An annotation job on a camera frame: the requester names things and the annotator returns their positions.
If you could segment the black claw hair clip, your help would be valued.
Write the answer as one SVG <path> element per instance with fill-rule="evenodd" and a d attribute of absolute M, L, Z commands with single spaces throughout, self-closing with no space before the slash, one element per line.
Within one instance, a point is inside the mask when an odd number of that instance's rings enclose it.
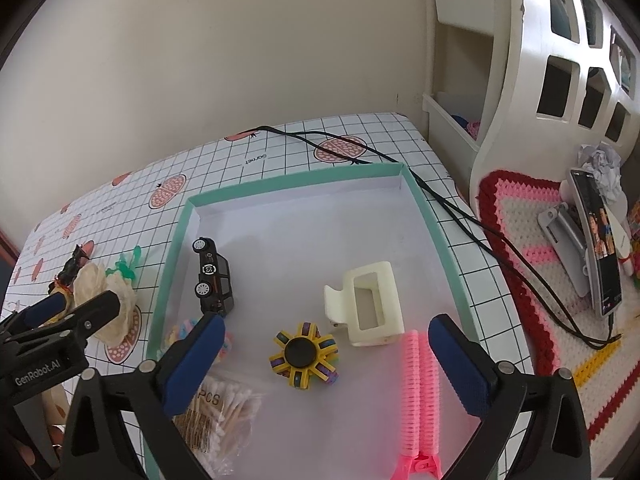
<path fill-rule="evenodd" d="M 94 243 L 92 240 L 85 242 L 85 244 L 77 245 L 72 256 L 64 263 L 63 269 L 58 272 L 55 283 L 70 286 L 75 281 L 79 270 L 90 260 L 93 248 Z"/>

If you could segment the cream lace scrunchie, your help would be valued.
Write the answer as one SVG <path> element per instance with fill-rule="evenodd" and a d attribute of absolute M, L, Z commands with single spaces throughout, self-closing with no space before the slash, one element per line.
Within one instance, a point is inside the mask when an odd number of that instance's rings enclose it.
<path fill-rule="evenodd" d="M 76 307 L 88 302 L 100 312 L 99 321 L 104 325 L 94 336 L 110 348 L 121 344 L 134 320 L 136 293 L 132 279 L 102 263 L 89 262 L 79 270 L 73 292 Z"/>

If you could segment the bag of cotton swabs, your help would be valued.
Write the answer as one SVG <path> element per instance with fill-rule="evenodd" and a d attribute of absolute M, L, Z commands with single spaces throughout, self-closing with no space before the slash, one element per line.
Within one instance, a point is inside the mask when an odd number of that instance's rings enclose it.
<path fill-rule="evenodd" d="M 262 392 L 246 380 L 208 374 L 186 410 L 172 421 L 209 477 L 220 479 L 232 474 L 261 407 Z"/>

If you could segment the black toy car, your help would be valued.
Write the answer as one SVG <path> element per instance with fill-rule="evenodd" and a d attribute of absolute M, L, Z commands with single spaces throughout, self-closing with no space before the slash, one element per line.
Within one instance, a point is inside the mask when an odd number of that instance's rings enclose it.
<path fill-rule="evenodd" d="M 215 242 L 208 237 L 198 237 L 192 249 L 198 255 L 198 282 L 194 292 L 200 300 L 201 311 L 225 318 L 234 308 L 228 260 L 217 252 Z"/>

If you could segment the pink hair roller clip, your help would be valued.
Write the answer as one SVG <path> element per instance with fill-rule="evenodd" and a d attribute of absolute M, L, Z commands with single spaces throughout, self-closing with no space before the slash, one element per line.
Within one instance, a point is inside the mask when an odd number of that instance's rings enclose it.
<path fill-rule="evenodd" d="M 393 479 L 412 474 L 442 478 L 439 457 L 439 367 L 427 332 L 401 339 L 400 445 Z"/>

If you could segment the yellow sunflower fidget spinner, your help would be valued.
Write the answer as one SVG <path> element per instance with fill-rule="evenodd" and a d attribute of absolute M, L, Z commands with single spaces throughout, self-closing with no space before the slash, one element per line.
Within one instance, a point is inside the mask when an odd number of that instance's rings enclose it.
<path fill-rule="evenodd" d="M 322 335 L 316 324 L 300 323 L 295 334 L 280 330 L 274 342 L 280 351 L 270 356 L 270 367 L 274 374 L 285 377 L 290 387 L 308 390 L 314 379 L 326 385 L 337 381 L 333 362 L 340 350 L 335 338 Z"/>

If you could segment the cream claw hair clip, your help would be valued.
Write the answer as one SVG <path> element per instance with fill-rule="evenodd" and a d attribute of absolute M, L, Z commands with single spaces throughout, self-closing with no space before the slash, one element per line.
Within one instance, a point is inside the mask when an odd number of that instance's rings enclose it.
<path fill-rule="evenodd" d="M 405 333 L 392 266 L 379 261 L 346 271 L 342 287 L 324 286 L 324 313 L 353 347 L 385 346 Z"/>

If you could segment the yellow snack packet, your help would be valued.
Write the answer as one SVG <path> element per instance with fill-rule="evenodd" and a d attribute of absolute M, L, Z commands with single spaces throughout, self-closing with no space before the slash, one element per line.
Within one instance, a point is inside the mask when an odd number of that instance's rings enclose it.
<path fill-rule="evenodd" d="M 51 285 L 48 298 L 50 299 L 50 304 L 53 306 L 54 315 L 43 323 L 44 326 L 61 321 L 62 318 L 65 318 L 66 315 L 73 310 L 74 305 L 73 293 L 68 287 Z M 68 403 L 63 386 L 56 385 L 45 391 L 41 396 L 46 422 L 54 426 L 64 425 L 68 411 L 70 410 L 70 404 Z"/>

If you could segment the crocheted red pink mat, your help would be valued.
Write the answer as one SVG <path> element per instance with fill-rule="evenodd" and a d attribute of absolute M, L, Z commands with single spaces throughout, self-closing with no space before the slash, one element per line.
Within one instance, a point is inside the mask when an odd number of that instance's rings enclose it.
<path fill-rule="evenodd" d="M 567 321 L 560 310 L 564 306 L 586 335 L 603 339 L 608 321 L 597 317 L 587 297 L 577 295 L 538 223 L 538 214 L 560 203 L 558 182 L 508 170 L 484 177 L 477 194 L 480 221 L 503 235 L 487 235 L 491 248 L 526 276 L 562 322 Z M 593 350 L 564 332 L 511 272 L 506 282 L 533 345 L 535 372 L 549 375 L 561 366 L 572 371 L 591 442 L 629 437 L 639 427 L 639 291 L 634 283 L 622 279 L 623 304 L 614 324 L 622 338 Z"/>

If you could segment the white grid tablecloth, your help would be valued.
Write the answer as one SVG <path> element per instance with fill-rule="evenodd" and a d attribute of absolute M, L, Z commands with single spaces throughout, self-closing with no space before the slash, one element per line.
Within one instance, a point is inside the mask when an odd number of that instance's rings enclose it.
<path fill-rule="evenodd" d="M 480 250 L 480 230 L 454 221 L 435 202 L 457 202 L 454 180 L 407 118 L 364 114 L 291 122 L 221 139 L 124 174 L 51 214 L 30 232 L 2 310 L 40 300 L 78 244 L 111 266 L 134 248 L 139 335 L 119 361 L 88 345 L 102 374 L 132 370 L 162 348 L 167 333 L 198 315 L 196 258 L 178 262 L 166 316 L 154 318 L 160 281 L 188 201 L 213 192 L 195 211 L 195 234 L 211 237 L 231 266 L 235 307 L 231 351 L 222 366 L 262 392 L 235 479 L 386 479 L 398 450 L 399 350 L 355 348 L 345 332 L 337 382 L 290 388 L 273 374 L 274 335 L 303 321 L 331 326 L 323 289 L 380 260 L 394 270 L 405 326 L 423 330 L 452 316 L 496 360 L 533 367 L 514 301 L 498 264 Z"/>

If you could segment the grey phone stand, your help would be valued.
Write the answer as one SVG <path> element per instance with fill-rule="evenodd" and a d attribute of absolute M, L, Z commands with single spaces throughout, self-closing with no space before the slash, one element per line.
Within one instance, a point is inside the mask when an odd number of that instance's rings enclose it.
<path fill-rule="evenodd" d="M 586 263 L 586 242 L 582 231 L 568 212 L 566 203 L 550 207 L 538 214 L 538 224 L 559 257 L 577 295 L 590 293 Z"/>

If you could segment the smartphone on stand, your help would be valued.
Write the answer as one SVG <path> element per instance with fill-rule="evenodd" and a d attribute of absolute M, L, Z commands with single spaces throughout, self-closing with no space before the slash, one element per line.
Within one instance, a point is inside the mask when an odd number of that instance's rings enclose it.
<path fill-rule="evenodd" d="M 568 183 L 575 194 L 575 204 L 585 235 L 592 306 L 601 318 L 606 318 L 623 299 L 612 224 L 591 172 L 571 169 Z"/>

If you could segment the green shallow tray box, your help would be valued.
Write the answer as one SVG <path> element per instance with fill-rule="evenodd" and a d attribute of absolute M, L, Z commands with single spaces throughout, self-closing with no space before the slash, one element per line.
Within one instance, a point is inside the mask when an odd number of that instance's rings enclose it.
<path fill-rule="evenodd" d="M 274 336 L 301 322 L 332 328 L 323 289 L 388 261 L 405 326 L 449 314 L 495 360 L 529 370 L 525 336 L 506 283 L 473 244 L 450 247 L 440 218 L 407 167 L 339 166 L 221 188 L 186 203 L 172 234 L 146 353 L 200 313 L 193 241 L 207 236 L 228 259 L 234 308 L 224 374 L 262 392 L 235 479 L 387 479 L 399 450 L 400 355 L 394 344 L 356 348 L 334 332 L 338 378 L 308 390 L 273 373 Z"/>

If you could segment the crumpled white paper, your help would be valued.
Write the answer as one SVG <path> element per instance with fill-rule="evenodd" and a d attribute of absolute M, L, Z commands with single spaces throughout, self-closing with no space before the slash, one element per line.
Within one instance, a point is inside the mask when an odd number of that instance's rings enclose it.
<path fill-rule="evenodd" d="M 613 203 L 620 198 L 623 194 L 620 183 L 622 158 L 611 145 L 604 142 L 582 144 L 577 160 L 578 166 L 596 179 L 598 190 L 608 202 Z"/>

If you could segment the white bedside shelf unit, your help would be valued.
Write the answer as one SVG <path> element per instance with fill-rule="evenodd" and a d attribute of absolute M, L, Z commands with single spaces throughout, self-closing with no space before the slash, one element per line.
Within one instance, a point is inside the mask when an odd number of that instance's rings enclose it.
<path fill-rule="evenodd" d="M 561 180 L 585 144 L 639 142 L 625 0 L 425 0 L 428 143 L 463 196 L 499 169 Z"/>

